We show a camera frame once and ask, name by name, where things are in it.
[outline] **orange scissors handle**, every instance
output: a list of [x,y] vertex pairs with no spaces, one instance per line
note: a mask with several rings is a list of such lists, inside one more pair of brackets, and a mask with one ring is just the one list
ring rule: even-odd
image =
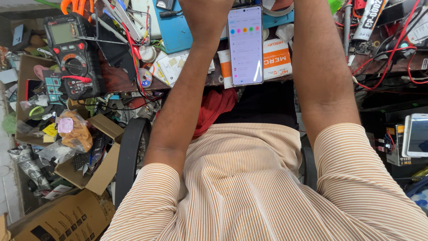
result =
[[[71,4],[71,11],[76,12],[83,16],[83,12],[85,11],[85,2],[86,0],[62,0],[61,2],[61,11],[63,14],[68,14],[67,7]],[[89,0],[90,9],[89,12],[94,11],[94,1]]]

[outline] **person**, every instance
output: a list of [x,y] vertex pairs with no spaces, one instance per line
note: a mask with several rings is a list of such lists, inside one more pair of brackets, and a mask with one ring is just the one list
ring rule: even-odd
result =
[[317,192],[296,178],[293,120],[286,121],[292,127],[214,124],[192,140],[233,0],[179,2],[193,44],[154,124],[144,167],[102,241],[428,240],[428,218],[388,174],[361,126],[327,0],[294,2],[293,77]]

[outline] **work desk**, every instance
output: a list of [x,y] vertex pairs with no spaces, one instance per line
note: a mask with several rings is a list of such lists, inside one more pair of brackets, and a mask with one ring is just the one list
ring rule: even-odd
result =
[[[275,32],[277,27],[272,27],[269,29],[269,37],[267,40],[276,38]],[[343,36],[343,28],[338,27],[337,28],[338,33],[340,36]],[[382,42],[382,38],[380,37],[379,28],[376,28],[373,31],[373,34],[370,38],[373,42],[379,41],[379,43]],[[221,40],[218,46],[217,51],[225,50],[229,48],[228,40]],[[137,86],[135,82],[132,82],[128,79],[128,75],[125,73],[125,71],[122,68],[115,68],[108,65],[104,57],[102,56],[101,52],[98,54],[100,56],[101,61],[101,69],[103,77],[106,81],[107,85],[107,91],[108,93],[120,93],[120,92],[132,92],[137,91]],[[362,64],[364,64],[366,61],[368,61],[372,56],[369,55],[360,55],[357,54],[352,65],[351,65],[351,71],[355,71],[358,67],[360,67]],[[422,70],[423,69],[423,61],[424,59],[428,60],[428,52],[417,52],[415,55],[410,68],[412,70]],[[214,65],[215,65],[215,71],[213,71],[211,74],[207,75],[207,78],[205,80],[206,86],[217,86],[223,84],[223,79],[221,78],[221,66],[220,66],[220,60],[218,57],[218,54],[216,53],[214,58]],[[373,61],[370,66],[367,68],[367,70],[364,72],[364,74],[374,74],[383,64],[383,61]],[[392,68],[392,72],[403,72],[407,71],[407,64],[408,60],[403,60],[401,62],[398,62],[394,67]],[[272,82],[272,81],[282,81],[282,80],[291,80],[293,79],[292,75],[286,75],[281,76],[278,78],[273,78],[269,80],[265,80],[265,82]],[[169,89],[170,87],[163,82],[159,81],[155,77],[153,77],[152,84],[145,88],[145,90],[164,90]]]

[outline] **multimeter display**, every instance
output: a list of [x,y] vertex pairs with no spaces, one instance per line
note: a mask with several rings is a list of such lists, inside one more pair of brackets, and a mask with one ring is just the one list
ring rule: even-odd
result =
[[53,44],[62,44],[77,40],[71,36],[71,25],[69,23],[52,25],[51,31]]

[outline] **orange striped shirt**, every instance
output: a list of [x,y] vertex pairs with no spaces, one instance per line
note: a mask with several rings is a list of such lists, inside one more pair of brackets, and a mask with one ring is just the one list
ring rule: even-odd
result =
[[318,192],[297,180],[299,133],[215,124],[171,167],[140,170],[102,241],[428,240],[428,218],[391,178],[356,124],[323,130]]

